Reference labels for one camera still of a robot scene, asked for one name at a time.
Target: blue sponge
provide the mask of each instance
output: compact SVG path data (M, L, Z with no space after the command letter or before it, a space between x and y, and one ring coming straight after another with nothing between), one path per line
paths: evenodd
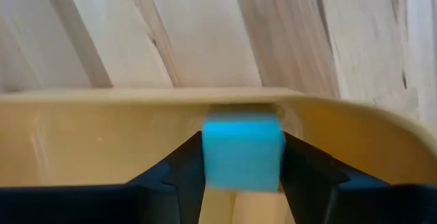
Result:
M202 143L207 186L278 191L285 137L276 116L210 116L203 125Z

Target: plywood board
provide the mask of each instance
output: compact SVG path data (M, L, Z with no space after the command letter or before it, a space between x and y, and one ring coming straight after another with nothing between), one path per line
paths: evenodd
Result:
M154 0L138 0L137 6L150 27L151 34L149 37L155 42L156 48L159 50L173 86L182 87L179 74L183 75L183 73L178 72L174 64L177 59L175 58L167 30L164 28Z
M436 18L434 0L391 0L393 15L399 29L400 53L404 55L403 82L405 91L387 93L383 98L392 100L395 107L410 107L411 94L417 100L414 118L430 124L437 123L436 87Z
M416 88L408 88L400 92L394 92L381 97L376 97L373 103L389 111L397 112L406 117L419 120L419 96Z
M282 224L292 216L284 193L238 193L232 216L234 224Z
M323 0L342 98L369 100L404 85L391 0Z
M154 0L183 87L261 85L237 0Z
M34 74L34 77L26 74L24 79L36 78L41 87L91 86L49 0L0 0L0 17L3 29L11 35L8 43L4 42L8 39L2 36L3 44L16 48L20 61L25 59Z
M71 39L92 87L112 87L94 43L73 0L51 0Z
M137 0L73 0L115 87L172 87Z
M19 92L41 88L20 45L4 18L0 16L0 92Z
M265 86L338 97L320 0L239 0Z

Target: light wood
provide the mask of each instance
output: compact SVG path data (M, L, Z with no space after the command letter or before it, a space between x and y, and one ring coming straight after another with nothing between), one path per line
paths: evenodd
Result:
M239 0L264 86L339 97L319 0Z
M374 104L389 111L394 111L406 117L420 120L419 114L419 96L416 88L384 95L373 100Z
M154 0L138 0L138 8L144 20L150 26L150 34L152 41L155 42L156 48L159 50L163 59L164 65L170 75L170 79L173 82L174 87L181 87L180 77L178 70L175 67L175 53L170 43L167 30L164 28L163 22L160 19L160 15L156 9Z
M115 87L172 87L138 0L73 0Z
M237 194L233 223L284 223L290 212L284 193Z
M183 87L260 86L237 0L154 0Z
M436 9L433 0L406 0L409 44L408 76L417 88L419 114L423 121L437 124Z
M9 64L17 71L16 83L9 86L18 90L91 86L49 0L0 0L0 24L1 47L8 48L2 57L11 56L2 61L20 62Z
M92 87L112 87L96 47L73 0L51 0L76 49Z
M80 96L68 92L0 96L2 145L15 145L14 141L21 138L22 143L32 146L35 136L46 146L46 156L59 162L51 166L54 178L48 182L53 184L128 180L200 129L213 104L244 104L247 100L272 104L286 131L296 134L293 131L298 127L300 137L309 143L384 180L437 180L437 174L430 173L437 170L437 144L432 134L412 120L363 104L296 95L287 89L218 89L221 99L210 95L213 90L205 89L143 89L131 90L130 94L114 89L83 91ZM284 119L290 112L297 114L301 125ZM170 127L174 132L166 132ZM356 136L358 130L362 136ZM20 159L18 152L10 156ZM81 177L86 175L95 178Z
M0 92L17 92L41 87L27 63L20 45L0 16Z
M392 1L323 0L323 4L341 97L371 100L406 89Z

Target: wooden edge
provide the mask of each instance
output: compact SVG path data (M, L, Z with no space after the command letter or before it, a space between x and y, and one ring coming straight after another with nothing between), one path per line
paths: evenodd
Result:
M178 88L178 89L53 89L1 94L0 104L94 103L94 104L242 104L273 102L324 102L349 109L366 110L414 134L437 158L437 133L404 115L366 103L308 96L280 87Z

